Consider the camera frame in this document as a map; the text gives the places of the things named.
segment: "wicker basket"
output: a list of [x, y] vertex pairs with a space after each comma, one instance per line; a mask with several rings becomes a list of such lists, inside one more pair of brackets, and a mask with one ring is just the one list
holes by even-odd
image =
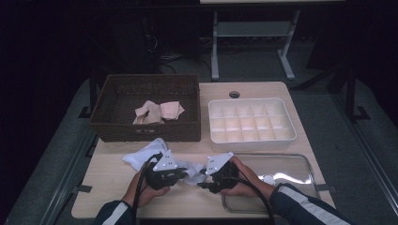
[[[133, 125], [135, 110], [147, 101], [179, 101], [184, 108], [177, 120], [164, 124]], [[109, 75], [90, 118], [104, 142], [140, 142], [163, 138], [167, 142], [199, 142], [201, 116], [196, 75]]]

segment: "white cloth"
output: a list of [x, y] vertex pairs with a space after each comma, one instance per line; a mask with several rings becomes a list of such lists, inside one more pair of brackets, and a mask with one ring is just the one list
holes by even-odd
[[[128, 162], [135, 171], [139, 172], [144, 163], [153, 155], [162, 153], [165, 154], [167, 151], [167, 145], [162, 138], [157, 138], [152, 141], [149, 145], [141, 149], [136, 153], [127, 154], [123, 157], [123, 160]], [[186, 168], [185, 173], [188, 175], [182, 179], [182, 182], [188, 185], [196, 186], [197, 183], [204, 182], [207, 178], [206, 175], [199, 173], [205, 166], [201, 163], [191, 163], [189, 161], [182, 161], [175, 158], [175, 162], [178, 168]]]

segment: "white tray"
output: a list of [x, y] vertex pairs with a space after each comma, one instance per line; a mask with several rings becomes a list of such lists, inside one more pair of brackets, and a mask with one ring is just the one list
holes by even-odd
[[284, 150], [297, 136], [276, 97], [212, 100], [208, 114], [215, 152]]

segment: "stand leg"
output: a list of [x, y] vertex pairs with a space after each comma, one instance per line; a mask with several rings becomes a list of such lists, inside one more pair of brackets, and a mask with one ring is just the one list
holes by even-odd
[[219, 75], [219, 59], [217, 57], [217, 11], [214, 12], [213, 23], [213, 51], [211, 53], [211, 80], [218, 81]]
[[290, 67], [289, 61], [287, 60], [287, 51], [289, 50], [290, 43], [292, 41], [293, 35], [295, 34], [296, 30], [296, 25], [299, 20], [299, 10], [295, 11], [295, 14], [293, 15], [292, 22], [290, 23], [289, 31], [286, 36], [286, 43], [284, 44], [283, 48], [281, 50], [278, 50], [278, 56], [281, 60], [284, 73], [286, 74], [286, 77], [288, 80], [294, 80], [295, 75], [293, 74], [292, 68]]

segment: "dark floor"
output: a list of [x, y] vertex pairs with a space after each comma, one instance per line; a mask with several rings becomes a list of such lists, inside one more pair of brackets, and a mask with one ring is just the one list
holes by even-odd
[[[293, 87], [321, 72], [306, 68], [313, 43], [296, 41], [288, 58], [297, 78], [288, 81], [276, 54], [281, 43], [277, 41], [234, 54], [220, 54], [220, 82], [281, 81]], [[171, 73], [167, 69], [172, 67], [176, 73], [198, 74], [202, 83], [210, 82], [208, 52], [202, 54], [200, 59], [181, 58], [167, 63], [162, 70]], [[372, 91], [361, 81], [357, 81], [356, 106], [362, 106], [371, 119], [351, 123], [344, 114], [344, 106], [341, 107], [345, 90], [338, 95], [330, 94], [327, 91], [330, 79], [331, 76], [306, 90], [290, 91], [290, 94], [335, 205], [357, 224], [398, 224], [397, 214], [366, 157], [363, 142], [355, 132], [358, 130], [363, 135], [393, 186], [398, 187], [398, 164], [394, 163], [398, 159], [397, 127], [378, 106]], [[8, 224], [92, 222], [92, 219], [77, 219], [70, 214], [90, 161], [91, 143], [95, 140], [88, 119], [79, 118], [82, 109], [88, 106], [86, 81], [76, 93], [44, 156], [14, 205]]]

